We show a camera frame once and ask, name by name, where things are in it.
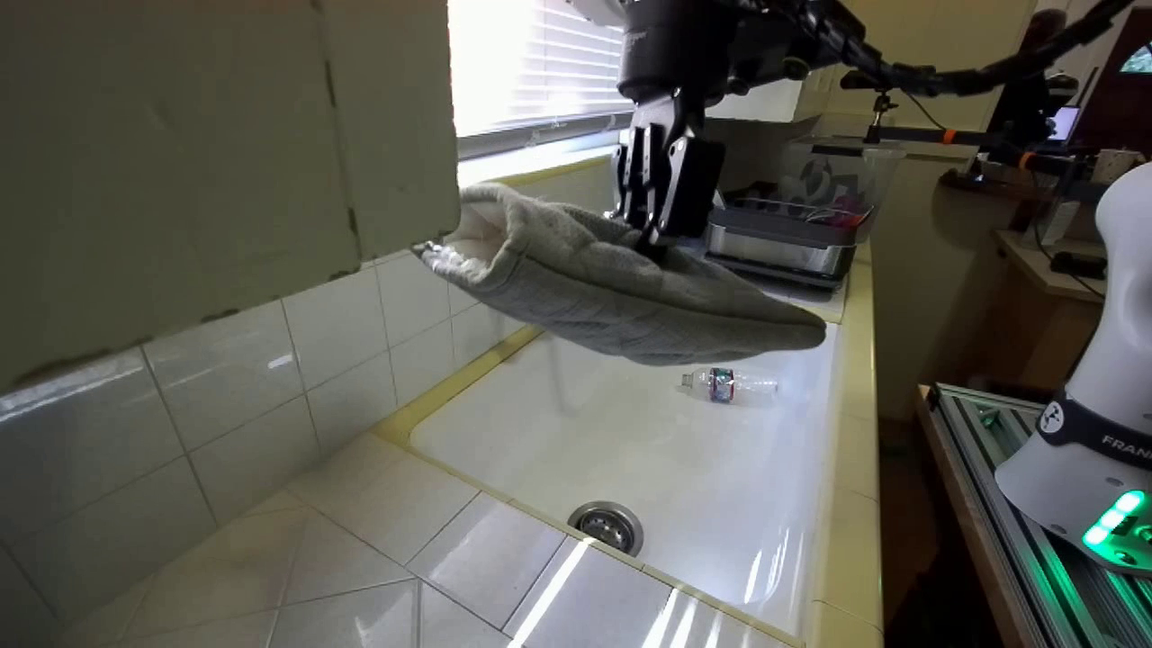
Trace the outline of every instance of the drain strainer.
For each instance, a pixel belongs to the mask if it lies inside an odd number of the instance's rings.
[[[591,502],[568,514],[568,525],[621,551],[621,553],[642,553],[645,549],[645,531],[642,517],[616,502]]]

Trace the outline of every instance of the gray cloth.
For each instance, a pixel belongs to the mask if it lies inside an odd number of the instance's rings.
[[[480,303],[637,365],[717,365],[823,341],[823,322],[717,264],[632,253],[637,229],[508,186],[460,193],[460,225],[416,257]]]

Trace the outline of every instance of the white bottle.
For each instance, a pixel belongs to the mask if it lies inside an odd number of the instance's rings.
[[[780,382],[764,375],[735,375],[732,366],[704,366],[681,375],[681,388],[710,405],[748,405],[772,396]]]

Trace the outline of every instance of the green light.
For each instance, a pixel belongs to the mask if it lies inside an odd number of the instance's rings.
[[[1117,531],[1124,521],[1124,511],[1104,511],[1099,525]]]
[[[1110,531],[1100,531],[1100,525],[1089,525],[1088,534],[1083,534],[1083,545],[1088,549],[1099,549],[1099,545],[1104,545],[1110,540]]]
[[[1120,502],[1117,502],[1117,511],[1129,514],[1146,504],[1146,495],[1140,490],[1126,490]]]

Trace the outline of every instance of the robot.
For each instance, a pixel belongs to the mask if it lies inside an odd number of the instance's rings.
[[[700,136],[704,109],[769,78],[850,64],[844,91],[981,93],[1038,75],[1100,35],[1129,0],[1099,0],[1038,51],[969,72],[888,64],[838,0],[571,0],[626,28],[619,93],[632,126],[616,151],[612,221],[642,229],[642,257],[704,227],[723,148]],[[996,469],[999,495],[1089,559],[1152,571],[1152,167],[1117,181],[1099,205],[1110,247],[1100,324],[1038,437]]]

